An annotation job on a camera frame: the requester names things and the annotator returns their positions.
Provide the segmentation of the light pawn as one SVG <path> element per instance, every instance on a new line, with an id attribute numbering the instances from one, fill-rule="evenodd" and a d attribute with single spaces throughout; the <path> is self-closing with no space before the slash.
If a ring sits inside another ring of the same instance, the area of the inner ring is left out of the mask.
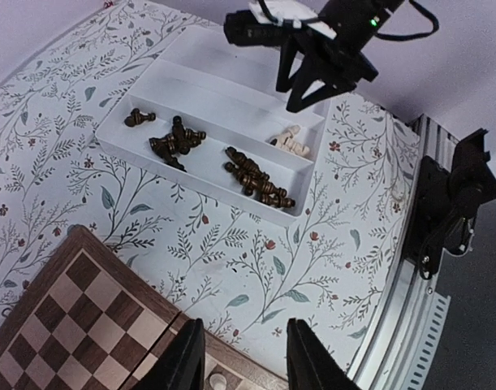
<path id="1" fill-rule="evenodd" d="M 209 377 L 209 386 L 212 390 L 226 390 L 227 380 L 222 374 L 215 373 Z"/>

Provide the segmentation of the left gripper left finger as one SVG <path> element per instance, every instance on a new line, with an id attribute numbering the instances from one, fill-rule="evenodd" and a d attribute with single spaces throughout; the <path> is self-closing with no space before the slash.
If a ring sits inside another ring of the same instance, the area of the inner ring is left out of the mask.
<path id="1" fill-rule="evenodd" d="M 140 389 L 200 390 L 204 386 L 205 329 L 200 318 L 190 319 L 140 380 Z"/>

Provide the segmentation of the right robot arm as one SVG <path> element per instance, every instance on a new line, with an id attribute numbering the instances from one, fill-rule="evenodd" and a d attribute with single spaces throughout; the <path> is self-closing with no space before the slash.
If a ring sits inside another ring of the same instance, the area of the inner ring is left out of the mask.
<path id="1" fill-rule="evenodd" d="M 349 93 L 358 82 L 373 81 L 378 71 L 362 54 L 369 41 L 405 42 L 439 30 L 438 18 L 420 3 L 410 4 L 431 24 L 428 32 L 407 35 L 380 33 L 401 1 L 328 1 L 308 19 L 272 20 L 287 30 L 280 50 L 276 89 L 288 93 L 287 111 L 298 113 L 318 102 Z"/>

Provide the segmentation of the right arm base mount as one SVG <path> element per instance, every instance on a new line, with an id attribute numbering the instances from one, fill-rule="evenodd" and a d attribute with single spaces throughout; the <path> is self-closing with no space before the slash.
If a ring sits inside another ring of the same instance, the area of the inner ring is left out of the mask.
<path id="1" fill-rule="evenodd" d="M 423 280 L 438 273 L 445 240 L 458 223 L 474 219 L 481 205 L 496 199 L 487 133 L 480 128 L 457 143 L 450 171 L 429 156 L 421 159 L 402 255 Z"/>

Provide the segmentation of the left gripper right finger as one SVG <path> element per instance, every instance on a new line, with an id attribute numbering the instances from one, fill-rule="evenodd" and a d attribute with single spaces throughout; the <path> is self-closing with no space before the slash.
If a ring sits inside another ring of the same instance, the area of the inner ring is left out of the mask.
<path id="1" fill-rule="evenodd" d="M 287 378 L 291 390 L 360 390 L 303 319 L 287 322 Z"/>

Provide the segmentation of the white plastic tray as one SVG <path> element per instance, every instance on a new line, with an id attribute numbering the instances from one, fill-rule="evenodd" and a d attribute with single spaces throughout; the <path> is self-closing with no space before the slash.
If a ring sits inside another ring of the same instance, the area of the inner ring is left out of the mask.
<path id="1" fill-rule="evenodd" d="M 239 48 L 223 33 L 190 26 L 142 73 L 105 117 L 96 137 L 102 149 L 135 167 L 160 175 L 187 189 L 237 207 L 282 227 L 302 214 L 326 125 L 322 105 L 299 113 L 286 109 L 286 97 L 274 89 L 279 55 L 267 47 Z M 246 197 L 229 176 L 214 184 L 164 164 L 148 146 L 150 137 L 170 131 L 181 115 L 208 141 L 233 145 L 266 164 L 272 181 L 296 200 L 293 209 L 276 209 Z M 269 141 L 291 125 L 301 127 L 296 140 L 310 148 L 306 158 Z"/>

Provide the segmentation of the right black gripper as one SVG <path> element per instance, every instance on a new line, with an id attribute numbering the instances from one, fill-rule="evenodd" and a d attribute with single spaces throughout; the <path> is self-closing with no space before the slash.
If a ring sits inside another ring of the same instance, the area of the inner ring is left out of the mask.
<path id="1" fill-rule="evenodd" d="M 297 53 L 304 55 L 291 74 Z M 340 45 L 311 31 L 291 34 L 282 44 L 276 90 L 291 90 L 287 111 L 299 113 L 326 99 L 351 92 L 361 80 L 372 82 L 377 69 L 361 53 L 351 54 Z"/>

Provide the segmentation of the wooden chess board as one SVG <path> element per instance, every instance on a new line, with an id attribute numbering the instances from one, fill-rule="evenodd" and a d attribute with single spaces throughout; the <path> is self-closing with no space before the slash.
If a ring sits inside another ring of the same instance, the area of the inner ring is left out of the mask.
<path id="1" fill-rule="evenodd" d="M 187 316 L 76 227 L 0 327 L 0 389 L 129 389 Z"/>

